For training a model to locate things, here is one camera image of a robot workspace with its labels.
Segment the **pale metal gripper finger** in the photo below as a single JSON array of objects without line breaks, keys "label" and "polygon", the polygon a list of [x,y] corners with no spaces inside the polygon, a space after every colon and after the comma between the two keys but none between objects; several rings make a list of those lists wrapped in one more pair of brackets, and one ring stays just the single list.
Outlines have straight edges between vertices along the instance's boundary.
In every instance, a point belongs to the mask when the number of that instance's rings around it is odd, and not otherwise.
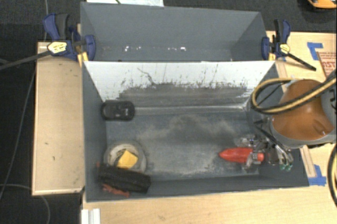
[{"label": "pale metal gripper finger", "polygon": [[259,142],[259,139],[256,135],[248,135],[240,137],[236,140],[237,147],[247,147],[247,148],[255,148]]},{"label": "pale metal gripper finger", "polygon": [[250,153],[243,165],[243,170],[254,171],[259,165],[260,161],[258,160],[258,153]]}]

